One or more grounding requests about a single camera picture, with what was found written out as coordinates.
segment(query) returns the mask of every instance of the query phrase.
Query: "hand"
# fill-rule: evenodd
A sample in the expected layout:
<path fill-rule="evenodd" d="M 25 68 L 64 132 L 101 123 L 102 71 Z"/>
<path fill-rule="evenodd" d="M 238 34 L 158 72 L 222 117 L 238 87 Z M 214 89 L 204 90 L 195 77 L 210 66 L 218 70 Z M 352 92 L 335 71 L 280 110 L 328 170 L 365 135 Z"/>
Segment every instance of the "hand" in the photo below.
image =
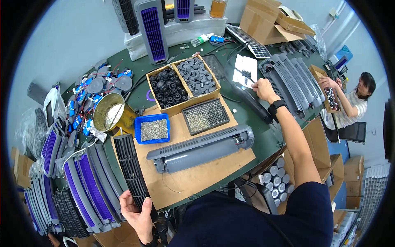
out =
<path fill-rule="evenodd" d="M 323 88 L 331 87 L 333 89 L 337 89 L 339 86 L 337 82 L 335 82 L 334 80 L 332 80 L 329 77 L 323 76 L 323 77 L 320 77 L 319 79 L 320 79 L 320 83 L 322 83 Z"/>
<path fill-rule="evenodd" d="M 123 217 L 125 217 L 128 223 L 134 228 L 140 241 L 143 244 L 152 242 L 151 198 L 145 198 L 141 213 L 139 213 L 129 190 L 123 192 L 119 197 L 119 203 L 121 205 L 121 213 Z"/>
<path fill-rule="evenodd" d="M 267 101 L 269 104 L 272 104 L 276 100 L 280 100 L 280 96 L 278 96 L 268 79 L 260 78 L 257 82 L 252 84 L 252 89 L 260 99 Z"/>

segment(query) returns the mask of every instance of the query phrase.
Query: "gray canister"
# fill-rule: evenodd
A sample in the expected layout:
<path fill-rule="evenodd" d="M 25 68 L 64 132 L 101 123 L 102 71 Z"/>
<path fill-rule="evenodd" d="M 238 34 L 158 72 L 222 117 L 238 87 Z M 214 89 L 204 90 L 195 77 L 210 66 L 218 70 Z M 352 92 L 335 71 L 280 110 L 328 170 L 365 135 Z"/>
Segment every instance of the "gray canister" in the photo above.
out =
<path fill-rule="evenodd" d="M 278 189 L 274 188 L 272 190 L 272 196 L 273 196 L 274 199 L 276 199 L 278 197 Z"/>
<path fill-rule="evenodd" d="M 269 182 L 269 183 L 265 184 L 265 187 L 268 188 L 270 191 L 272 191 L 274 188 L 274 185 L 272 182 Z"/>
<path fill-rule="evenodd" d="M 284 177 L 282 177 L 282 182 L 283 183 L 289 183 L 290 182 L 290 175 L 289 174 L 285 174 Z"/>
<path fill-rule="evenodd" d="M 287 193 L 281 193 L 278 198 L 280 198 L 280 201 L 284 202 L 287 199 Z"/>
<path fill-rule="evenodd" d="M 284 158 L 280 157 L 280 158 L 277 159 L 277 161 L 276 161 L 276 166 L 277 166 L 278 168 L 284 167 L 284 164 L 285 164 Z"/>
<path fill-rule="evenodd" d="M 276 204 L 276 207 L 278 207 L 280 205 L 280 199 L 276 198 L 274 199 L 274 203 Z"/>
<path fill-rule="evenodd" d="M 294 189 L 295 189 L 295 186 L 293 184 L 289 183 L 285 186 L 285 192 L 287 192 L 288 194 L 291 194 Z"/>
<path fill-rule="evenodd" d="M 274 187 L 277 187 L 277 186 L 279 186 L 281 184 L 281 178 L 277 177 L 277 176 L 272 177 L 271 181 L 272 181 Z"/>
<path fill-rule="evenodd" d="M 269 172 L 270 172 L 270 174 L 272 175 L 272 177 L 275 176 L 275 175 L 277 175 L 277 171 L 278 171 L 277 166 L 271 166 L 271 167 L 269 168 Z"/>
<path fill-rule="evenodd" d="M 277 176 L 284 177 L 284 175 L 285 175 L 284 168 L 279 168 L 278 171 L 277 171 Z"/>
<path fill-rule="evenodd" d="M 279 193 L 283 193 L 285 191 L 285 183 L 281 183 L 277 189 Z"/>

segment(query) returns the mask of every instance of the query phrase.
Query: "wrist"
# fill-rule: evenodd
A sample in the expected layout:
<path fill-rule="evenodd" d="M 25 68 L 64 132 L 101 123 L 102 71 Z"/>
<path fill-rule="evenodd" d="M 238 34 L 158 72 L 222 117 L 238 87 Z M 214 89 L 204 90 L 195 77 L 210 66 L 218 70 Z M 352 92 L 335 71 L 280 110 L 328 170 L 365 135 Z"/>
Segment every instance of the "wrist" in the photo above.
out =
<path fill-rule="evenodd" d="M 271 105 L 276 100 L 281 100 L 280 96 L 278 96 L 277 94 L 269 96 L 269 98 L 267 99 L 267 102 Z"/>

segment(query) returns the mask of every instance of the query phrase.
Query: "tower fan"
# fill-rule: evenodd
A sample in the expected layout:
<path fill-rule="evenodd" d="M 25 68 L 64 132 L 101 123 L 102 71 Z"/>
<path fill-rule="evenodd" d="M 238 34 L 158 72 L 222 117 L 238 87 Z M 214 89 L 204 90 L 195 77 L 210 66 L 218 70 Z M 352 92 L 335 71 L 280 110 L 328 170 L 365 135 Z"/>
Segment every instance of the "tower fan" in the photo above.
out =
<path fill-rule="evenodd" d="M 169 52 L 164 35 L 164 21 L 160 0 L 138 0 L 134 11 L 141 30 L 141 36 L 152 64 L 166 63 Z"/>
<path fill-rule="evenodd" d="M 195 0 L 174 0 L 174 20 L 188 23 L 194 18 Z"/>
<path fill-rule="evenodd" d="M 131 0 L 112 0 L 122 31 L 135 35 L 139 33 L 139 25 L 133 11 Z"/>

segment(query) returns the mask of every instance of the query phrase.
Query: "plastic bottle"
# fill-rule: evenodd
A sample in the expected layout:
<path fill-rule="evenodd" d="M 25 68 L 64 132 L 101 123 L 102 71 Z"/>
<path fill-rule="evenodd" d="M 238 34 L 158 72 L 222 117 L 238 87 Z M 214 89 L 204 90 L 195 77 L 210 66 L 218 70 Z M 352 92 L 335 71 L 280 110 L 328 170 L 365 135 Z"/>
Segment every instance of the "plastic bottle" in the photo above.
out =
<path fill-rule="evenodd" d="M 210 34 L 203 34 L 197 38 L 194 38 L 193 40 L 191 40 L 191 44 L 193 47 L 196 47 L 198 45 L 203 44 L 204 42 L 206 42 L 207 40 L 210 39 L 211 36 L 213 36 L 214 33 L 210 33 Z"/>

